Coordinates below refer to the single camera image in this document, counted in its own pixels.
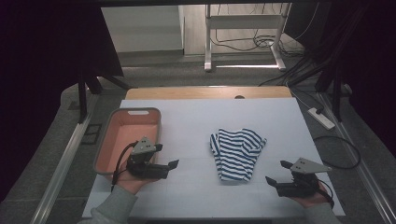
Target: orange plastic tray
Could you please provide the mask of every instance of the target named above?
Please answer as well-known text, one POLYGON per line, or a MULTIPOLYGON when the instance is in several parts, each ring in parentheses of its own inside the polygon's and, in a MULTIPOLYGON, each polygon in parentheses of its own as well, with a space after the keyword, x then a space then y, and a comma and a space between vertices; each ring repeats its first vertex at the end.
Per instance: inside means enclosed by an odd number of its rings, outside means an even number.
MULTIPOLYGON (((158 143, 161 112, 157 108, 123 108, 113 111, 101 139, 93 169, 99 175, 113 175, 121 152, 128 144, 146 136, 158 143)), ((128 159, 132 148, 124 154, 121 163, 128 159)))

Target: metal frame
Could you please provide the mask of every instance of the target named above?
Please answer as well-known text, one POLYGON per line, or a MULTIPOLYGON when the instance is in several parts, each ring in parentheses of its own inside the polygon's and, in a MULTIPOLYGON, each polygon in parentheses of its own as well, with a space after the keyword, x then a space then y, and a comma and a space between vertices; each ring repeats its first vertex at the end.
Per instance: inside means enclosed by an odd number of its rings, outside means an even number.
POLYGON ((55 172, 52 175, 52 179, 47 186, 46 191, 44 192, 43 197, 41 198, 40 204, 38 205, 33 218, 31 220, 31 224, 33 223, 46 223, 52 206, 54 205, 56 198, 58 197, 59 191, 64 183, 64 179, 69 171, 70 165, 76 155, 78 150, 79 143, 81 142, 82 137, 84 136, 85 130, 90 123, 93 109, 96 106, 96 102, 99 99, 98 95, 92 95, 88 104, 88 114, 84 121, 77 125, 76 129, 71 136, 69 143, 64 150, 64 154, 61 157, 61 160, 56 167, 55 172))
MULTIPOLYGON (((331 111, 332 104, 330 103, 329 98, 326 95, 323 95, 322 93, 318 93, 318 97, 319 100, 324 105, 326 114, 329 115, 330 119, 334 122, 335 128, 338 134, 340 135, 340 137, 343 137, 344 139, 348 140, 350 143, 355 145, 353 143, 353 140, 350 138, 349 133, 347 132, 347 129, 345 128, 344 124, 342 122, 337 122, 336 116, 332 113, 331 111)), ((352 160, 352 162, 357 162, 358 155, 353 150, 353 148, 350 145, 346 145, 346 149, 349 158, 352 160)), ((378 209, 378 212, 382 216, 384 221, 388 224, 396 223, 396 216, 395 213, 393 212, 393 208, 390 206, 387 196, 384 194, 384 191, 376 182, 375 177, 371 173, 364 159, 361 159, 361 164, 358 167, 356 167, 356 170, 358 171, 358 174, 361 177, 361 182, 363 182, 364 186, 366 187, 367 191, 372 197, 373 202, 375 203, 375 206, 378 209)))
POLYGON ((279 53, 279 41, 285 28, 286 19, 289 14, 290 3, 285 4, 285 10, 279 15, 210 15, 210 5, 206 5, 206 42, 205 42, 205 71, 212 71, 212 43, 210 31, 216 29, 276 29, 275 40, 271 46, 271 51, 276 60, 276 66, 280 71, 285 71, 279 53))

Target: aluminum rail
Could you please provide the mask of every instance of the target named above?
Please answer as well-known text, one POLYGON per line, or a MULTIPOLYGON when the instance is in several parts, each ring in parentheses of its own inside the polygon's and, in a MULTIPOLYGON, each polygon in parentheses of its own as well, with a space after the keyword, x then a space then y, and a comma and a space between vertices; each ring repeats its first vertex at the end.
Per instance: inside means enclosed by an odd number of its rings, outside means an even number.
MULTIPOLYGON (((319 100, 322 101, 322 103, 324 104, 327 115, 334 122, 335 128, 339 133, 339 135, 344 139, 348 140, 350 143, 352 143, 355 146, 344 124, 342 122, 337 122, 335 115, 330 110, 332 104, 329 98, 327 97, 327 95, 318 93, 318 97, 319 100)), ((352 159, 353 162, 358 161, 358 155, 355 153, 353 148, 350 145, 346 145, 346 146, 347 146, 347 153, 350 159, 352 159)), ((378 212, 380 213, 384 221, 388 224, 396 223, 395 213, 393 212, 393 209, 389 204, 386 195, 384 194, 383 190, 376 182, 373 174, 371 173, 366 162, 363 159, 361 159, 361 164, 356 169, 361 177, 361 181, 363 182, 364 186, 366 187, 367 191, 372 197, 373 202, 375 203, 375 206, 377 207, 378 212)))
POLYGON ((78 124, 76 129, 74 130, 66 146, 66 149, 64 150, 64 154, 62 155, 58 166, 56 167, 56 170, 52 175, 52 179, 50 180, 49 185, 47 186, 47 189, 44 192, 40 204, 35 210, 35 213, 30 223, 46 223, 47 218, 50 215, 52 206, 54 205, 56 198, 58 197, 59 191, 61 190, 61 187, 64 183, 67 172, 69 171, 70 165, 76 155, 82 136, 84 135, 87 126, 90 123, 92 112, 94 107, 96 106, 98 98, 98 95, 92 95, 90 97, 88 103, 87 117, 82 123, 78 124))

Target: white table surface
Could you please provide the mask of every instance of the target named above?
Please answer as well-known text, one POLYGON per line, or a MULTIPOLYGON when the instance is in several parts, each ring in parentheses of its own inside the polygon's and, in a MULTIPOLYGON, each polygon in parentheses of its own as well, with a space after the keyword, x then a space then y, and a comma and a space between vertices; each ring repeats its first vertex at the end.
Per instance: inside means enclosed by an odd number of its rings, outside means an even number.
MULTIPOLYGON (((145 186, 131 217, 155 218, 279 218, 302 217, 303 208, 278 197, 266 183, 269 176, 291 182, 290 170, 280 161, 295 163, 300 157, 321 162, 318 151, 294 98, 124 100, 120 107, 156 107, 162 114, 157 163, 179 160, 167 179, 145 186), (249 182, 220 181, 209 147, 210 134, 219 128, 249 128, 267 138, 249 182)), ((318 174, 332 188, 326 173, 318 174)), ((98 175, 83 217, 110 193, 110 183, 98 175)), ((345 213, 334 192, 337 216, 345 213)))

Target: striped shirt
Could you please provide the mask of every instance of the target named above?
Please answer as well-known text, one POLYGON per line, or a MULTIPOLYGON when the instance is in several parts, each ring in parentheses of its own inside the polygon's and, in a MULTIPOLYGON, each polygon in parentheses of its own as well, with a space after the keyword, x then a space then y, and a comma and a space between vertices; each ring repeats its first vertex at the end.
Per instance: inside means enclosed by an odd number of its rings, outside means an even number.
POLYGON ((221 180, 249 181, 254 164, 262 152, 267 139, 259 137, 249 129, 229 132, 219 129, 210 135, 210 148, 215 157, 221 180))

